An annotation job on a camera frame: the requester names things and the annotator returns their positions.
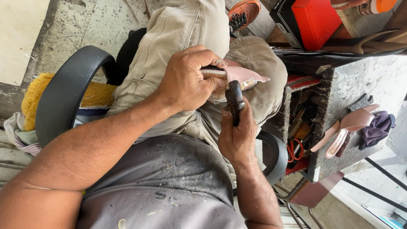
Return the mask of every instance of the hand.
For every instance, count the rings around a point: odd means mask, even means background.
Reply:
[[[222,111],[221,133],[218,139],[221,154],[230,161],[235,169],[257,165],[257,158],[254,154],[257,124],[253,120],[252,106],[245,97],[243,100],[245,107],[239,112],[238,126],[233,126],[230,111]]]
[[[227,85],[223,79],[204,79],[199,70],[209,64],[218,68],[227,66],[222,58],[203,45],[175,53],[168,62],[156,94],[172,106],[175,113],[196,110],[214,90],[226,88]]]

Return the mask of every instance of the gray t-shirt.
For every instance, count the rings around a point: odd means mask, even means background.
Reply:
[[[78,229],[246,228],[223,157],[184,135],[133,145],[83,196]]]

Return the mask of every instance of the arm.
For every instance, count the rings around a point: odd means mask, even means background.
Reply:
[[[233,126],[232,115],[223,111],[218,145],[236,172],[239,209],[249,229],[283,228],[274,190],[261,172],[254,154],[257,125],[246,98],[240,122]]]
[[[220,79],[204,80],[199,71],[209,64],[222,68],[219,59],[204,46],[176,53],[160,86],[145,100],[50,142],[1,189],[4,228],[74,228],[82,190],[111,169],[142,133],[179,111],[195,110],[212,91],[226,87]]]

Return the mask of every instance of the orange sneaker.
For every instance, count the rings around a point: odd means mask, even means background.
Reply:
[[[229,27],[232,33],[240,31],[254,21],[260,12],[260,3],[256,0],[238,2],[228,12]]]

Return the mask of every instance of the shoelace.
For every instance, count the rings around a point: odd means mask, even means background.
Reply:
[[[247,23],[247,15],[246,12],[233,14],[231,20],[229,21],[229,25],[231,26],[233,32],[236,32],[240,29],[244,24]]]

